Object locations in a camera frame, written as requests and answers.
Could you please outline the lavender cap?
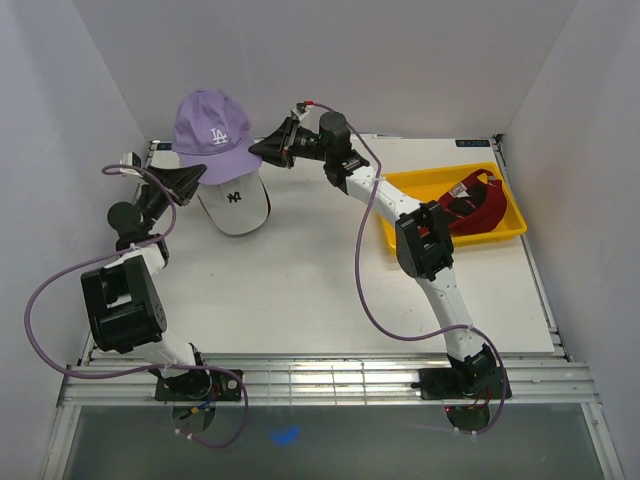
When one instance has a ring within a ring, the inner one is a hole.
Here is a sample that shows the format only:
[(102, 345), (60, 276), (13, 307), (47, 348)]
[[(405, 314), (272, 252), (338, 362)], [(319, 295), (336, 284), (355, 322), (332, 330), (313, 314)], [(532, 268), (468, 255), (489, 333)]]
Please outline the lavender cap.
[(204, 185), (221, 185), (259, 170), (251, 122), (242, 107), (220, 89), (198, 89), (178, 107), (172, 151), (184, 167), (203, 165)]

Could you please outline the white baseball cap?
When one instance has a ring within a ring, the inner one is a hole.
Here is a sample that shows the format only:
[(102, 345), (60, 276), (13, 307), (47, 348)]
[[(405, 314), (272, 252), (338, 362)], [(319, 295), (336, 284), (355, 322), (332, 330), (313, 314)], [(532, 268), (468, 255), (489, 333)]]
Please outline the white baseball cap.
[(211, 221), (229, 236), (257, 230), (271, 213), (270, 198), (258, 171), (220, 185), (201, 185), (197, 195)]

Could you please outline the red cap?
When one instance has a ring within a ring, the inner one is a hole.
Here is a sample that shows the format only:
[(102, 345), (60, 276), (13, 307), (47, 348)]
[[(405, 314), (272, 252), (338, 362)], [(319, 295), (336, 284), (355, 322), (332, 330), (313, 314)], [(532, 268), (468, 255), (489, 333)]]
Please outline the red cap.
[(473, 171), (446, 191), (438, 203), (454, 236), (494, 230), (503, 219), (508, 205), (503, 181), (486, 169)]

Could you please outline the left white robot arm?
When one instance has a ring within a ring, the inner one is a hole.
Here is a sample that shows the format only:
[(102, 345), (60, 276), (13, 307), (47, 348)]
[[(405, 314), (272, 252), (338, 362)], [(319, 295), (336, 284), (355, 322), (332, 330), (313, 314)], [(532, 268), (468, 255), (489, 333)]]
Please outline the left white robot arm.
[(206, 167), (146, 167), (134, 202), (121, 201), (107, 212), (117, 233), (117, 260), (81, 275), (90, 330), (106, 352), (138, 352), (154, 365), (151, 373), (180, 399), (199, 400), (212, 388), (212, 376), (201, 368), (196, 347), (173, 337), (153, 282), (169, 262), (164, 237), (153, 228), (172, 204), (190, 202)]

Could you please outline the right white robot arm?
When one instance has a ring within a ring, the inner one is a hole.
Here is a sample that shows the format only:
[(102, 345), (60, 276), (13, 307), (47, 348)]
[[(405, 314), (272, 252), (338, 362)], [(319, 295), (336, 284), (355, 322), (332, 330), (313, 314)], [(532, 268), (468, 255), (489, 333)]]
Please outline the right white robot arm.
[(477, 329), (458, 288), (454, 246), (445, 214), (437, 202), (416, 200), (383, 179), (374, 153), (360, 154), (352, 145), (355, 131), (335, 111), (321, 115), (316, 132), (288, 116), (271, 135), (249, 150), (264, 162), (290, 169), (296, 159), (319, 161), (329, 183), (365, 204), (393, 225), (396, 260), (416, 281), (434, 312), (452, 370), (454, 390), (464, 397), (478, 393), (507, 396), (504, 363), (493, 342)]

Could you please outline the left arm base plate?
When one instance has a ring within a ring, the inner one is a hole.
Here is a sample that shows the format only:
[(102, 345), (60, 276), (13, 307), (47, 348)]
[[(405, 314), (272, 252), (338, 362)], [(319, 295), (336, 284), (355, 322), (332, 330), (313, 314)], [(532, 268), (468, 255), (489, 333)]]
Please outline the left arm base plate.
[(240, 382), (229, 373), (189, 370), (175, 377), (159, 378), (154, 399), (157, 401), (239, 401)]

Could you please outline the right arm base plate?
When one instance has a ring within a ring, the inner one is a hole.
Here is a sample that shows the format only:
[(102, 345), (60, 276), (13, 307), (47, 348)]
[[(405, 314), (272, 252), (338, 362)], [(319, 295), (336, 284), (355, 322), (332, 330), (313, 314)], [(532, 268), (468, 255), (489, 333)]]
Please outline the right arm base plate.
[(424, 368), (418, 370), (418, 381), (411, 384), (420, 391), (423, 400), (457, 400), (480, 397), (499, 400), (504, 378), (500, 369), (493, 369), (480, 380), (466, 380), (453, 368)]

